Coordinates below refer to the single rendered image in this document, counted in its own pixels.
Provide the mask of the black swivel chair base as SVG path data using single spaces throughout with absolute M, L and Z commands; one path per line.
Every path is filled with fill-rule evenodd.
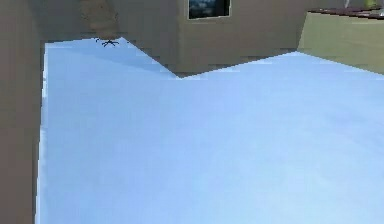
M 116 46 L 117 44 L 119 44 L 119 42 L 115 41 L 115 40 L 109 40 L 109 39 L 108 40 L 102 40 L 100 38 L 96 38 L 95 42 L 96 43 L 99 42 L 103 47 L 106 47 L 108 45 Z

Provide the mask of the olive cabinet with dark top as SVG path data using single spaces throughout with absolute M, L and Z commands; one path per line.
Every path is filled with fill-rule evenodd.
M 384 75 L 384 16 L 309 11 L 297 50 Z

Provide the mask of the dark framed wall picture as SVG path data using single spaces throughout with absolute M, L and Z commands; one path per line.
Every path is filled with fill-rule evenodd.
M 202 19 L 230 15 L 231 0 L 188 0 L 188 18 Z

